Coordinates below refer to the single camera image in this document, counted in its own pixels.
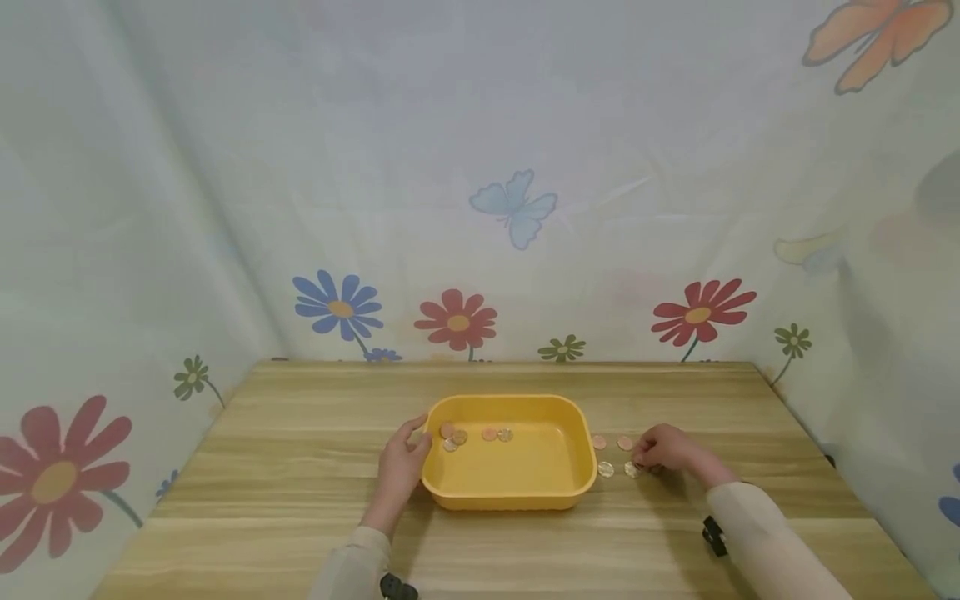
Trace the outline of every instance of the hand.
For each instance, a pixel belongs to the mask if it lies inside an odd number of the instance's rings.
[[[688,471],[707,490],[740,480],[716,454],[697,444],[681,429],[666,423],[643,434],[634,447],[633,459],[642,468],[662,466]]]
[[[360,524],[394,536],[400,514],[420,481],[420,471],[426,461],[433,439],[424,432],[416,444],[410,443],[414,431],[423,427],[426,415],[403,423],[380,452],[380,468],[376,491]]]

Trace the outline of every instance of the yellow plastic tray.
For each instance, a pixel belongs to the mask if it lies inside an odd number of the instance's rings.
[[[455,452],[444,450],[447,421],[468,433]],[[514,438],[487,442],[486,427],[509,427]],[[451,511],[565,510],[596,479],[587,419],[562,396],[450,396],[430,410],[426,428],[434,444],[423,485]]]

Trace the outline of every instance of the wood grain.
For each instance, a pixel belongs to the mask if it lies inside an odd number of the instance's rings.
[[[418,492],[393,571],[426,600],[752,597],[700,538],[692,485],[622,474],[616,437],[658,422],[768,491],[854,598],[934,598],[752,365],[466,362],[258,364],[94,598],[305,598],[389,435],[464,393],[573,399],[618,472],[559,514],[452,514]]]

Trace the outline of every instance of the copper coin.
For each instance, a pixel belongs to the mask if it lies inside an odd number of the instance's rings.
[[[597,471],[599,471],[600,474],[604,477],[613,477],[613,473],[614,473],[613,465],[611,465],[607,461],[603,461],[602,463],[597,465]]]

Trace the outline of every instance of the yellow flower center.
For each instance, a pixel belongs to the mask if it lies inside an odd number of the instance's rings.
[[[37,504],[53,504],[63,498],[77,481],[77,468],[69,461],[47,467],[34,482],[30,494]]]
[[[464,331],[470,327],[470,319],[463,315],[455,315],[446,321],[446,328],[450,331]]]
[[[684,318],[686,322],[690,324],[702,323],[710,318],[710,309],[705,306],[694,308],[693,310],[687,311]]]
[[[353,316],[353,307],[342,300],[328,302],[326,307],[330,309],[330,312],[333,313],[334,317],[349,319]]]

